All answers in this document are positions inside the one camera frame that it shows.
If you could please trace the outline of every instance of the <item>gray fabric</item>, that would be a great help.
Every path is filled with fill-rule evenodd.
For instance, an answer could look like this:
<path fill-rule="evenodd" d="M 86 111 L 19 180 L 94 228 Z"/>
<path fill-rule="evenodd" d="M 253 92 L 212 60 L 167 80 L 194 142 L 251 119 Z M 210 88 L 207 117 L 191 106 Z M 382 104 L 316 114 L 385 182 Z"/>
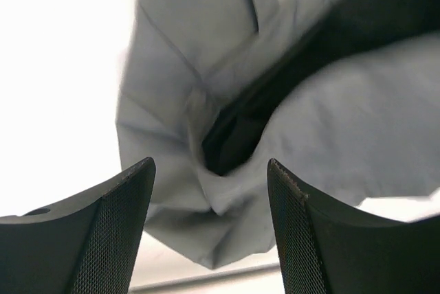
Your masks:
<path fill-rule="evenodd" d="M 387 51 L 393 56 L 387 64 L 381 56 L 385 51 L 377 51 L 378 54 L 343 60 L 323 70 L 299 88 L 298 97 L 293 93 L 279 107 L 251 160 L 225 177 L 207 171 L 204 166 L 201 142 L 219 111 L 275 63 L 336 1 L 139 0 L 131 52 L 120 87 L 117 127 L 123 168 L 145 156 L 154 158 L 157 165 L 145 227 L 148 233 L 208 268 L 268 251 L 275 243 L 265 178 L 267 161 L 272 157 L 310 184 L 349 203 L 359 202 L 363 196 L 429 193 L 434 184 L 428 183 L 438 180 L 434 169 L 435 145 L 428 144 L 432 150 L 423 155 L 425 159 L 432 157 L 429 164 L 416 160 L 416 154 L 393 159 L 394 152 L 409 152 L 414 144 L 427 144 L 428 140 L 413 140 L 405 149 L 398 149 L 397 137 L 387 141 L 385 134 L 378 134 L 385 130 L 384 124 L 368 117 L 359 118 L 356 103 L 339 108 L 344 104 L 341 96 L 352 98 L 347 89 L 356 89 L 364 94 L 359 94 L 363 100 L 358 101 L 358 108 L 366 107 L 363 102 L 367 102 L 371 112 L 378 112 L 378 119 L 393 112 L 395 120 L 401 120 L 399 105 L 407 105 L 411 100 L 393 104 L 393 110 L 381 109 L 381 105 L 392 100 L 372 96 L 383 93 L 381 89 L 385 88 L 381 84 L 392 79 L 383 79 L 377 74 L 380 71 L 370 73 L 359 64 L 367 62 L 371 67 L 382 67 L 390 72 L 389 78 L 399 75 L 393 69 L 405 66 L 408 75 L 404 76 L 406 81 L 399 83 L 398 98 L 412 92 L 408 98 L 417 99 L 425 87 L 422 82 L 435 79 L 430 77 L 437 61 L 432 55 L 439 51 L 435 51 L 438 46 L 434 38 L 399 47 L 396 52 Z M 410 55 L 414 63 L 405 63 Z M 409 88 L 411 64 L 419 64 L 413 65 L 413 70 L 426 76 L 426 81 L 421 81 L 414 91 Z M 363 79 L 359 79 L 361 71 L 368 72 Z M 343 72 L 347 82 L 342 82 Z M 323 93 L 322 100 L 310 97 L 308 91 L 315 96 L 315 90 Z M 435 98 L 434 90 L 430 94 Z M 421 102 L 420 107 L 427 105 L 428 102 Z M 293 122 L 292 114 L 300 121 Z M 353 116 L 357 120 L 349 124 Z M 426 139 L 433 138 L 435 110 L 420 114 L 412 110 L 408 116 L 428 121 L 430 136 Z M 371 127 L 364 123 L 367 119 L 371 120 Z M 329 128 L 327 131 L 321 130 L 323 124 Z M 406 125 L 405 129 L 393 129 L 400 135 L 398 138 L 411 139 L 412 130 L 423 129 L 409 120 Z M 372 135 L 379 135 L 379 140 L 388 145 L 376 146 L 378 150 L 373 151 L 372 141 L 367 139 L 365 146 L 370 150 L 362 152 L 365 146 L 357 140 L 358 136 L 353 134 L 344 140 L 350 128 L 362 129 L 367 136 L 370 128 Z M 340 153 L 354 153 L 355 157 L 345 159 Z M 371 167 L 393 159 L 389 168 L 377 168 L 378 175 L 393 184 L 385 187 L 377 182 L 375 169 L 360 166 L 365 157 L 371 161 Z M 393 177 L 396 169 L 406 165 L 404 162 L 413 165 Z M 417 165 L 429 171 L 421 172 Z M 422 184 L 394 185 L 409 182 L 408 179 Z M 354 180 L 362 185 L 350 186 Z"/>

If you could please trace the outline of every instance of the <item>gray garment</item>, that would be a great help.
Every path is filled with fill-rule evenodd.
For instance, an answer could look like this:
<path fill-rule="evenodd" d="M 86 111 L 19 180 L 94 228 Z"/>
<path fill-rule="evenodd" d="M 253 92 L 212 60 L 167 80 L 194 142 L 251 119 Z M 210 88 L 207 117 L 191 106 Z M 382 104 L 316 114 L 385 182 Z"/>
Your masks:
<path fill-rule="evenodd" d="M 412 110 L 408 118 L 414 117 L 419 124 L 428 121 L 426 140 L 409 138 L 413 131 L 423 129 L 412 120 L 406 122 L 405 129 L 393 128 L 396 133 L 392 140 L 384 133 L 390 128 L 385 124 L 392 126 L 393 120 L 404 117 L 399 113 L 400 106 L 419 101 L 421 89 L 432 89 L 423 82 L 436 80 L 432 75 L 439 68 L 432 56 L 439 52 L 435 38 L 398 47 L 398 52 L 362 56 L 373 59 L 365 60 L 371 63 L 368 69 L 358 65 L 359 59 L 364 62 L 362 57 L 323 69 L 298 88 L 298 95 L 291 94 L 280 105 L 246 164 L 224 177 L 206 170 L 201 142 L 220 110 L 276 63 L 336 1 L 138 0 L 137 23 L 120 88 L 117 127 L 123 168 L 145 156 L 154 158 L 157 165 L 145 225 L 149 234 L 211 269 L 268 251 L 275 244 L 265 177 L 272 157 L 308 183 L 352 204 L 365 196 L 425 195 L 438 187 L 434 185 L 440 180 L 435 170 L 436 149 L 427 142 L 431 142 L 438 126 L 435 119 L 440 117 L 429 101 L 422 105 L 431 107 L 429 112 Z M 383 62 L 383 52 L 393 57 Z M 405 63 L 406 54 L 415 63 Z M 376 72 L 375 66 L 383 69 Z M 393 104 L 373 98 L 384 93 L 387 84 L 391 86 L 389 80 L 399 75 L 393 69 L 401 70 L 402 66 L 408 73 L 417 70 L 426 77 L 414 91 L 406 85 L 412 77 L 402 77 L 405 80 L 399 83 L 398 96 L 412 99 Z M 392 73 L 389 79 L 377 74 L 382 70 Z M 361 77 L 361 72 L 368 75 Z M 359 105 L 352 103 L 347 89 L 362 92 Z M 405 89 L 413 94 L 406 94 Z M 322 97 L 314 91 L 322 92 Z M 430 96 L 435 100 L 435 90 Z M 344 106 L 343 98 L 350 100 L 349 106 Z M 394 109 L 383 109 L 383 103 Z M 368 114 L 358 109 L 364 107 L 369 108 L 370 118 L 360 117 Z M 300 121 L 292 121 L 292 114 Z M 381 124 L 382 119 L 388 122 Z M 362 141 L 360 133 L 370 138 Z M 397 148 L 403 138 L 411 144 Z M 418 143 L 428 145 L 427 154 L 423 148 L 417 150 Z M 417 154 L 403 158 L 409 149 Z M 401 185 L 402 181 L 421 185 Z"/>

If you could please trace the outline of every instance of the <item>textured black plastic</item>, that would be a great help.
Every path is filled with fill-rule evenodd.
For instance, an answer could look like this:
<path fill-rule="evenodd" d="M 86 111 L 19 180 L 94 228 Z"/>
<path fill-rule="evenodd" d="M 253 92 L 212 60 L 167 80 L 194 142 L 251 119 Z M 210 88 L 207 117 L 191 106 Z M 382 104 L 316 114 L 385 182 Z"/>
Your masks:
<path fill-rule="evenodd" d="M 25 216 L 0 218 L 0 293 L 127 294 L 155 165 Z"/>
<path fill-rule="evenodd" d="M 440 293 L 440 216 L 401 223 L 362 212 L 276 160 L 267 178 L 286 293 Z"/>

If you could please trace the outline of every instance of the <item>black inner lining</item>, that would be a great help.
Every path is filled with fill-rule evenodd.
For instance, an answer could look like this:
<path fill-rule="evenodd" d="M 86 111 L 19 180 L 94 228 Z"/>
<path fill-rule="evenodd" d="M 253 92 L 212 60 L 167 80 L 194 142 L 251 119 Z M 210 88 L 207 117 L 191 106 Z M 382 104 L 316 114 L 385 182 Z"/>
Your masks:
<path fill-rule="evenodd" d="M 207 169 L 223 176 L 245 163 L 276 107 L 319 69 L 435 30 L 440 30 L 440 0 L 342 0 L 221 111 L 202 144 Z"/>

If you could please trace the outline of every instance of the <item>gray cloth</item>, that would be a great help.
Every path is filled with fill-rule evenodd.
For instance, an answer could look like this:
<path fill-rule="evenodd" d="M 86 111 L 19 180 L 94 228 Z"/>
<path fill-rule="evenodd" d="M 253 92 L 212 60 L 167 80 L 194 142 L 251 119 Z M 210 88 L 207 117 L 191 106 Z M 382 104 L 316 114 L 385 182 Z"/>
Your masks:
<path fill-rule="evenodd" d="M 211 269 L 268 251 L 275 243 L 265 178 L 272 157 L 351 204 L 438 187 L 436 36 L 325 67 L 275 110 L 248 161 L 225 176 L 206 168 L 201 145 L 220 111 L 337 1 L 138 0 L 117 128 L 123 168 L 145 156 L 157 165 L 149 234 Z M 368 31 L 362 20 L 350 24 Z"/>

